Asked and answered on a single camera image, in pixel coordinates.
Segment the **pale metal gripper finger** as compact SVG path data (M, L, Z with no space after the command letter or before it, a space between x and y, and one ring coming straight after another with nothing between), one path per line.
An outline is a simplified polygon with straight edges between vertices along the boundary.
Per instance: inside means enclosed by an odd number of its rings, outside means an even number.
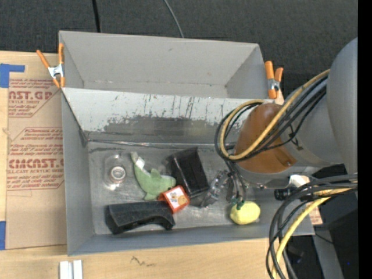
M218 189L208 190L208 192L206 193L205 197L203 198L201 202L201 207L206 208L214 204L215 202L219 200L219 196L220 196L220 191Z
M220 191L221 187L223 186L223 179L224 179L224 171L219 171L212 181L210 182L210 190L211 191Z

